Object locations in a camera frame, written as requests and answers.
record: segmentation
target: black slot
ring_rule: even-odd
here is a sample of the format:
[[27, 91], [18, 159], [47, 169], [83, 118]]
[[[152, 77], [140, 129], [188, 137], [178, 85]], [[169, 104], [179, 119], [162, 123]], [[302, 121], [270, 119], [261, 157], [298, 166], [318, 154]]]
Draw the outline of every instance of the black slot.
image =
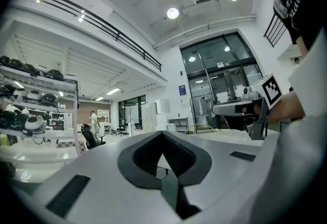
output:
[[242, 159], [242, 160], [246, 160], [246, 161], [254, 161], [254, 159], [255, 159], [255, 155], [248, 154], [248, 153], [242, 153], [242, 152], [232, 152], [229, 155], [234, 156], [239, 159]]
[[89, 181], [89, 177], [75, 175], [49, 202], [46, 208], [64, 218]]

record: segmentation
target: blue poster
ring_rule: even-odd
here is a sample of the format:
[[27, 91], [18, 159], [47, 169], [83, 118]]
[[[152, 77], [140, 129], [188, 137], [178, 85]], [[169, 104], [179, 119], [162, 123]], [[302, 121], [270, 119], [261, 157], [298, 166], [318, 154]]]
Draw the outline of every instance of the blue poster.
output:
[[180, 85], [179, 87], [179, 95], [186, 95], [186, 88], [185, 85]]

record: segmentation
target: air vent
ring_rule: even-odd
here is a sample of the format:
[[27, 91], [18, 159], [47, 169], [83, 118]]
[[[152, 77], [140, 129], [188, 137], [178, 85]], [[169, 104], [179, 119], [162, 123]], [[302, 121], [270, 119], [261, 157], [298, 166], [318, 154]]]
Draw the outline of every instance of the air vent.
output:
[[199, 0], [199, 1], [195, 1], [195, 3], [198, 5], [200, 3], [204, 3], [204, 2], [209, 2], [210, 0]]

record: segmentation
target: balcony railing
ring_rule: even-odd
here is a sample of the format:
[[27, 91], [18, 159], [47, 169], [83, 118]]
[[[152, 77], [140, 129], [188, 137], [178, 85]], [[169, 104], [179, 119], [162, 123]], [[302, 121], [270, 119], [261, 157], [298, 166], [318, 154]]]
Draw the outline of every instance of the balcony railing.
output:
[[272, 47], [275, 47], [279, 39], [282, 37], [286, 30], [283, 22], [278, 18], [277, 15], [273, 15], [270, 24], [265, 32], [264, 37], [268, 39]]
[[148, 61], [154, 67], [161, 71], [161, 63], [159, 63], [151, 54], [144, 50], [140, 45], [134, 42], [126, 34], [118, 30], [116, 27], [97, 16], [96, 14], [84, 9], [83, 7], [69, 1], [69, 0], [28, 0], [36, 4], [46, 4], [50, 8], [70, 14], [76, 21], [87, 22], [99, 30], [103, 31], [106, 35], [111, 36], [117, 42], [122, 43], [126, 47], [137, 53], [143, 60]]

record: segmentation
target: person's arm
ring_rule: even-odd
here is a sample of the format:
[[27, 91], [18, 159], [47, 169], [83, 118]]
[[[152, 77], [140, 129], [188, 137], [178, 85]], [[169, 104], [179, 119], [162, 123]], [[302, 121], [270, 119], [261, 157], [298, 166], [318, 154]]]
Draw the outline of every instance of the person's arm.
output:
[[294, 91], [284, 95], [282, 99], [271, 109], [268, 122], [276, 122], [283, 119], [295, 119], [305, 116], [302, 105]]

